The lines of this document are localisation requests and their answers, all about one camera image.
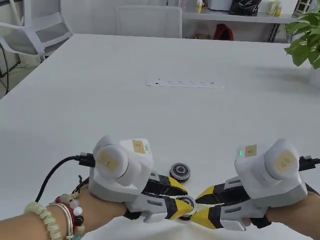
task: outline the white table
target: white table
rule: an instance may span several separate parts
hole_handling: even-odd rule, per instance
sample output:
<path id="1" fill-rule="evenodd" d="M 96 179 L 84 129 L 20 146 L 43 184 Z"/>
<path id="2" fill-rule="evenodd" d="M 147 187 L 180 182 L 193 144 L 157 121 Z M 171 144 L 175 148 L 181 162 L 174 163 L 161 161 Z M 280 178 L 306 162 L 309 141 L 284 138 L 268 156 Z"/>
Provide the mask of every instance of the white table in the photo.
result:
<path id="1" fill-rule="evenodd" d="M 257 42 L 74 35 L 0 101 L 0 218 L 22 213 L 61 159 L 91 152 L 106 134 L 147 138 L 155 170 L 188 164 L 193 196 L 234 177 L 239 144 L 289 138 L 320 157 L 320 94 L 285 45 Z M 149 79 L 214 80 L 224 89 L 148 87 Z M 88 169 L 67 163 L 43 204 L 69 192 Z M 320 190 L 319 169 L 305 172 Z M 84 239 L 307 240 L 280 224 L 246 232 L 118 218 Z"/>

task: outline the wristband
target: wristband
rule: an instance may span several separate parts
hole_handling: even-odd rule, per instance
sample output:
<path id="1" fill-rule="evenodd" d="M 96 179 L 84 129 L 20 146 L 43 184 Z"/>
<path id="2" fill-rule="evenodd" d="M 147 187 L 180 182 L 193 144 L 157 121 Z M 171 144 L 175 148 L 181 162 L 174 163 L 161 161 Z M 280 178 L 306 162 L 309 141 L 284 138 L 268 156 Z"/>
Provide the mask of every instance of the wristband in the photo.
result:
<path id="1" fill-rule="evenodd" d="M 63 194 L 55 199 L 57 204 L 64 204 L 72 218 L 73 224 L 73 240 L 79 240 L 85 234 L 84 217 L 82 216 L 83 209 L 80 207 L 79 201 L 76 199 L 79 196 L 78 192 L 73 194 Z"/>
<path id="2" fill-rule="evenodd" d="M 59 226 L 56 224 L 56 219 L 52 216 L 51 212 L 40 203 L 32 201 L 24 209 L 24 213 L 34 213 L 46 225 L 46 229 L 49 232 L 51 240 L 61 240 L 62 236 L 59 230 Z"/>
<path id="3" fill-rule="evenodd" d="M 73 239 L 74 238 L 74 226 L 73 226 L 73 219 L 72 219 L 72 216 L 69 212 L 69 209 L 66 205 L 62 204 L 62 203 L 49 203 L 47 205 L 48 207 L 51 207 L 51 206 L 57 206 L 59 207 L 64 215 L 65 215 L 65 218 L 66 218 L 66 223 L 67 223 L 67 235 L 66 235 L 66 239 Z"/>

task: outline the bottle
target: bottle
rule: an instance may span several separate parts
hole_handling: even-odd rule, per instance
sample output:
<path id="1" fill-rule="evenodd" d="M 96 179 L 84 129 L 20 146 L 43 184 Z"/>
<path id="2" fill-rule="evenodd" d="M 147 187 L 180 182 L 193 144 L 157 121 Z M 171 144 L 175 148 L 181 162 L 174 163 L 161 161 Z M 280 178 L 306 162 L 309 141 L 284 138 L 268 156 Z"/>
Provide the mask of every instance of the bottle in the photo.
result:
<path id="1" fill-rule="evenodd" d="M 274 15 L 276 17 L 279 17 L 281 15 L 281 12 L 282 12 L 282 3 L 281 1 L 279 1 L 278 7 L 276 8 Z"/>
<path id="2" fill-rule="evenodd" d="M 278 7 L 278 1 L 270 1 L 268 4 L 267 14 L 272 15 L 272 16 L 275 15 L 277 7 Z"/>
<path id="3" fill-rule="evenodd" d="M 203 4 L 203 1 L 202 1 L 202 0 L 197 0 L 197 1 L 196 1 L 196 12 L 197 12 L 197 13 L 201 13 L 202 4 Z"/>

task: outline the shelf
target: shelf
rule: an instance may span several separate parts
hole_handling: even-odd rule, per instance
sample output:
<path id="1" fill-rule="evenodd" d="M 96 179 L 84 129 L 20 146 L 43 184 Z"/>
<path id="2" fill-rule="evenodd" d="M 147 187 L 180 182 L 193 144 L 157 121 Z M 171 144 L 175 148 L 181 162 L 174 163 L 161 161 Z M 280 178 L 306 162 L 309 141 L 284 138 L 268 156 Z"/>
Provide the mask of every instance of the shelf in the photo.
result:
<path id="1" fill-rule="evenodd" d="M 183 10 L 183 19 L 268 24 L 289 24 L 297 21 L 297 17 L 289 14 L 271 16 L 266 13 L 258 13 L 257 16 L 239 16 L 229 15 L 226 11 L 214 11 L 208 8 L 202 9 L 201 13 L 196 12 L 195 8 L 186 8 Z"/>

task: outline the label sticker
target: label sticker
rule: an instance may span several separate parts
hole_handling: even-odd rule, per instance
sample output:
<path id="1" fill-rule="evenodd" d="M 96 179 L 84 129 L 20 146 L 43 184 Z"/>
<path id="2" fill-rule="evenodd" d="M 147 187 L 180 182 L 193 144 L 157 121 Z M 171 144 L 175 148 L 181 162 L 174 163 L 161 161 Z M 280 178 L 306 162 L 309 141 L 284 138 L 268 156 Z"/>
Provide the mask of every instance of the label sticker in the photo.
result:
<path id="1" fill-rule="evenodd" d="M 275 160 L 275 167 L 279 170 L 280 173 L 284 173 L 290 166 L 292 166 L 297 159 L 289 151 L 284 150 Z"/>
<path id="2" fill-rule="evenodd" d="M 257 145 L 250 145 L 245 147 L 245 157 L 253 157 L 257 155 Z"/>
<path id="3" fill-rule="evenodd" d="M 118 166 L 118 162 L 105 151 L 100 153 L 97 163 L 106 166 L 111 173 L 113 173 Z"/>
<path id="4" fill-rule="evenodd" d="M 133 150 L 138 154 L 146 154 L 144 143 L 140 140 L 132 140 Z"/>

